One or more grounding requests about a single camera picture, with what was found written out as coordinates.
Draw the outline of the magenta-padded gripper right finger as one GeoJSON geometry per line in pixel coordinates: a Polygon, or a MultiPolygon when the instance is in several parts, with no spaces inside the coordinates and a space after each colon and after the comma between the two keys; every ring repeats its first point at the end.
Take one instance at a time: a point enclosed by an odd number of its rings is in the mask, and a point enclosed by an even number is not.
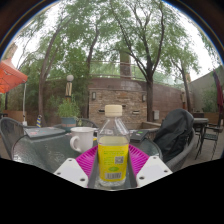
{"type": "Polygon", "coordinates": [[[172,171],[158,156],[148,156],[130,145],[128,173],[131,187],[140,188],[170,175],[172,171]]]}

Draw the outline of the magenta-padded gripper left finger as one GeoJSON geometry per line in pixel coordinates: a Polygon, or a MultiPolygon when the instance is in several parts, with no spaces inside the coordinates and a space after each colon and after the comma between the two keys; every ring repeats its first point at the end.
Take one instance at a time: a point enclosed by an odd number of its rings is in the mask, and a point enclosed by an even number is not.
{"type": "Polygon", "coordinates": [[[98,171],[97,149],[94,146],[76,159],[68,158],[54,174],[78,186],[93,189],[98,171]]]}

